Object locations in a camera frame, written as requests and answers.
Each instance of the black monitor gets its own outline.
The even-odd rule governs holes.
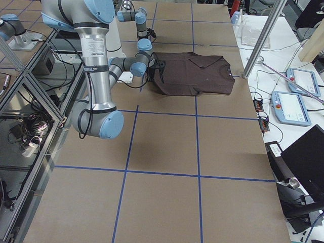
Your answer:
[[[324,130],[313,126],[281,156],[313,200],[324,200]]]

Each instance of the white desk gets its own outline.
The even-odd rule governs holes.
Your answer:
[[[244,16],[246,18],[246,25],[253,26],[255,28],[260,28],[262,29],[267,17],[266,16]],[[238,47],[240,48],[240,55],[242,58],[242,62],[244,67],[247,64],[247,58],[250,57],[252,51],[251,50],[243,50],[244,49],[253,49],[253,47],[242,45],[241,44],[241,38],[237,37],[236,38]],[[264,63],[268,64],[275,70],[279,72],[283,72],[287,68],[287,64],[293,57],[294,52],[300,47],[300,44],[292,32],[291,28],[288,25],[288,22],[285,20],[284,17],[279,17],[276,25],[274,26],[272,33],[270,34],[270,49],[264,49],[268,51],[262,51],[261,56],[264,57]],[[295,56],[293,59],[290,67],[300,67],[304,64],[307,64],[305,62],[301,62],[298,58],[298,54]],[[324,85],[324,82],[316,72],[315,68],[313,67],[312,64],[308,64],[302,69],[305,70],[310,70],[314,71],[318,80],[319,85]],[[282,78],[279,79],[279,76],[277,74],[267,74],[263,72],[259,72],[259,84],[257,84],[257,71],[262,70],[266,72],[272,72],[269,70],[267,67],[257,64],[253,68],[253,71],[251,72],[248,82],[249,86],[253,87],[250,88],[251,92],[255,91],[254,88],[256,88],[256,92],[260,93],[264,99],[269,99],[270,96],[266,94],[265,92],[262,92],[258,88],[268,92],[272,93],[273,90],[276,91],[285,91],[285,92],[290,92],[290,89],[288,87],[288,84],[285,80]],[[322,96],[321,99],[324,98],[324,89],[320,89]],[[306,105],[307,109],[321,109],[323,106],[308,97],[303,96],[304,103]],[[273,108],[269,106],[270,100],[264,100],[263,101],[263,106],[265,112],[269,115],[270,122],[278,126],[282,132],[283,132],[283,139],[280,142],[280,146],[282,147],[283,150],[285,150],[287,147],[289,147],[293,142],[295,142],[299,137],[301,137],[303,134],[305,134],[311,127],[313,127],[315,124],[319,124],[322,128],[324,128],[324,111],[316,111],[316,112],[309,112],[309,116],[312,122],[312,125],[309,127],[301,127],[301,126],[293,126],[293,125],[284,125],[280,124],[277,120],[277,118],[274,115]],[[273,125],[269,125],[270,127],[270,132],[265,133],[264,135],[264,142],[271,142],[271,141],[279,141],[281,139],[281,132],[274,127]],[[293,235],[292,232],[294,232],[293,228],[291,225],[288,223],[287,227],[290,231],[290,237],[292,241],[300,241],[301,237],[303,236],[302,234],[299,235]],[[308,242],[311,242],[311,239],[318,239],[318,240],[324,240],[324,227],[315,227],[311,237],[309,238]]]

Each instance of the white wall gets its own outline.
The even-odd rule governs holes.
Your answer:
[[[299,0],[298,1],[298,7],[304,11],[304,9],[306,8],[307,4],[310,2],[310,0]]]

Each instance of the white power adapter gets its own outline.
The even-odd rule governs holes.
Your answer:
[[[38,148],[38,144],[35,144],[35,143],[32,143],[32,142],[30,142],[28,145],[29,145],[29,147],[26,148],[25,151],[22,153],[22,156],[24,156],[25,158],[31,157],[31,155],[33,153],[35,153],[35,151]]]

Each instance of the device screen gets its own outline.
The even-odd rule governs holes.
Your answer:
[[[305,122],[305,116],[297,95],[279,93],[281,108],[286,120]]]
[[[304,72],[294,69],[294,77],[296,84],[300,85],[301,87],[303,87],[311,93],[316,93],[313,77],[310,72]]]

